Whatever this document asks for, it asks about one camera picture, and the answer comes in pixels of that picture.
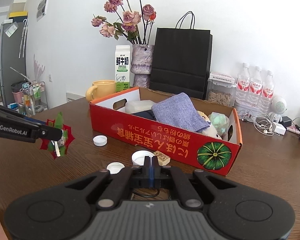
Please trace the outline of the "small white bottle cap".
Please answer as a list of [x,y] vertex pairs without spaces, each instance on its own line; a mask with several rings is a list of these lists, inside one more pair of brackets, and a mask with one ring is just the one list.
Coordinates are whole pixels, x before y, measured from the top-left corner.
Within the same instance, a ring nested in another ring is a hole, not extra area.
[[93,138],[93,143],[97,147],[103,147],[107,144],[108,138],[104,135],[97,135]]

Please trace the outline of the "navy blue zip pouch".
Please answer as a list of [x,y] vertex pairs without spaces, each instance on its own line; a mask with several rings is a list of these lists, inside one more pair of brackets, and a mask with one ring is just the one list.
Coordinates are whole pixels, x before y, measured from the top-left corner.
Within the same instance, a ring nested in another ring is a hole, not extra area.
[[153,120],[153,121],[157,120],[151,109],[146,110],[146,111],[137,112],[137,113],[132,113],[132,115],[138,116],[138,117],[141,117],[141,118],[145,118],[145,119],[148,119],[148,120]]

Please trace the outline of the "red artificial rose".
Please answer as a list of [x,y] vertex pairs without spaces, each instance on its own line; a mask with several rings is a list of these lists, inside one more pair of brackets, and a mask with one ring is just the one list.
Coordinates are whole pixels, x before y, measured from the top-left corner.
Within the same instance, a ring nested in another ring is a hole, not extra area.
[[40,149],[49,152],[53,159],[65,156],[75,138],[71,127],[64,124],[62,112],[59,112],[54,120],[47,119],[45,125],[49,129],[41,139]]

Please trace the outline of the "yellow white hamster plush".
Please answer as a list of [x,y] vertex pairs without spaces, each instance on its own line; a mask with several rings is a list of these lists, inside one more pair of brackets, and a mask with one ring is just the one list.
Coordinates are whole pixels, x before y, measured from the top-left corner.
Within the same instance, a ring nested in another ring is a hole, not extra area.
[[212,137],[222,140],[222,137],[218,134],[217,129],[213,126],[213,124],[211,124],[209,117],[204,112],[197,112],[209,124],[208,128],[203,129],[200,133],[206,137]]

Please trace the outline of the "purple fabric pouch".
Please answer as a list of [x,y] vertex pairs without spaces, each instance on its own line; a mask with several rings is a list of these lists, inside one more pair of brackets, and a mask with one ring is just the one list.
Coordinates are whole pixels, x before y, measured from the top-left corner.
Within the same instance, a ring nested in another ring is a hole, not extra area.
[[200,116],[191,99],[185,93],[174,95],[156,103],[151,108],[157,122],[189,132],[202,132],[210,124]]

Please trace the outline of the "translucent cotton swab box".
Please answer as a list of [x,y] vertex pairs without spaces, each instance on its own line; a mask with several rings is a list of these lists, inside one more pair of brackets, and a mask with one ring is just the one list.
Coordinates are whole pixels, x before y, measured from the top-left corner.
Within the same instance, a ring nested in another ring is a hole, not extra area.
[[151,100],[129,101],[125,104],[125,112],[128,114],[139,113],[152,109],[155,102]]

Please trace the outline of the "plastic bag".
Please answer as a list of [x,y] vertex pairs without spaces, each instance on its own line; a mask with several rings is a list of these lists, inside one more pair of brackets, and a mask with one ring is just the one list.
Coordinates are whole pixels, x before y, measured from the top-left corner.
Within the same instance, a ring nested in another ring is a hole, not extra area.
[[218,135],[222,137],[227,133],[230,125],[230,120],[225,114],[212,112],[209,115],[209,119],[211,121],[211,124],[217,130]]

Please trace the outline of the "large white jar lid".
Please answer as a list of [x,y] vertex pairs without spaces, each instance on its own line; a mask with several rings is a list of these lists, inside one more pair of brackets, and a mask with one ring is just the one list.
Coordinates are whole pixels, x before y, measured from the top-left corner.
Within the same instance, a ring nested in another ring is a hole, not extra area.
[[145,157],[154,157],[154,154],[152,152],[146,151],[146,150],[139,150],[132,154],[131,159],[132,163],[135,166],[143,166],[145,162]]

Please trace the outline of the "red cardboard box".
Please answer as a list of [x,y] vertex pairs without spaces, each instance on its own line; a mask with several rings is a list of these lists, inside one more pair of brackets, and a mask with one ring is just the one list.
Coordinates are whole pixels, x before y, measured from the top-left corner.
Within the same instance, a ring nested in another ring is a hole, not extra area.
[[230,135],[224,139],[206,137],[201,133],[162,124],[125,112],[115,110],[121,101],[151,100],[161,102],[170,94],[147,88],[131,88],[90,102],[93,130],[109,137],[160,151],[171,159],[226,176],[233,167],[242,148],[242,132],[237,111],[234,108],[192,98],[195,109],[210,114],[225,114],[230,119]]

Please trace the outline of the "water bottle left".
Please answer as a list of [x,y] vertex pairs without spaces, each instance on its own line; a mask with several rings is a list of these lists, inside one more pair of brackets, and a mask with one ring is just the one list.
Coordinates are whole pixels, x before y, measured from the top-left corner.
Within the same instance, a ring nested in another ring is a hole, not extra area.
[[243,63],[241,72],[237,78],[236,100],[245,102],[250,86],[249,64]]

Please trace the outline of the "white charger adapter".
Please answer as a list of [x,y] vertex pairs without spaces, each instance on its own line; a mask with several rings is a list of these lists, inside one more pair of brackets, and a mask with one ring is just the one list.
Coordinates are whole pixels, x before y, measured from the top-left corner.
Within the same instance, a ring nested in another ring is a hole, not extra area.
[[272,123],[273,126],[273,133],[276,135],[285,135],[286,133],[286,128],[277,122]]

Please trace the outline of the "water bottle right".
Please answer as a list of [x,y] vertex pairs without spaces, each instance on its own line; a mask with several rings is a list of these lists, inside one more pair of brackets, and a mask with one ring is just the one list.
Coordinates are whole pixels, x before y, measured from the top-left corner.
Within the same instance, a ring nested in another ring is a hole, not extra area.
[[274,94],[275,82],[271,71],[267,71],[266,81],[263,85],[259,100],[259,109],[262,113],[268,113],[268,109]]

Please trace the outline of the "white round robot toy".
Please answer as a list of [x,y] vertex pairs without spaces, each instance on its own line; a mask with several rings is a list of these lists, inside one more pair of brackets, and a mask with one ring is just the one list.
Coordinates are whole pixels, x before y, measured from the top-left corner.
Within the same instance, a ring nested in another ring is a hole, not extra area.
[[281,96],[274,96],[270,104],[269,117],[272,122],[279,123],[282,121],[282,116],[287,110],[287,102]]

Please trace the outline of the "dried pink roses bouquet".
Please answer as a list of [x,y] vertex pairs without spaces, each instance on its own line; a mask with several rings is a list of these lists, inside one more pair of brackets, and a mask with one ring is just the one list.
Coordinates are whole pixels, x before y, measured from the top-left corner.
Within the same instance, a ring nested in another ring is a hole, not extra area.
[[107,0],[103,6],[107,13],[117,15],[113,23],[104,16],[94,16],[91,25],[99,28],[106,38],[125,37],[131,44],[149,45],[157,12],[141,0]]

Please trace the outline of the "white wired earphones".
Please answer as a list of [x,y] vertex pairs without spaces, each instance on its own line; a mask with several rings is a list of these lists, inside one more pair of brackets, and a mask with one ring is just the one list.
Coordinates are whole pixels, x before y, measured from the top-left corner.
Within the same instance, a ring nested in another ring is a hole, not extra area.
[[253,117],[253,125],[259,133],[265,136],[272,137],[275,134],[273,122],[267,114],[261,113]]

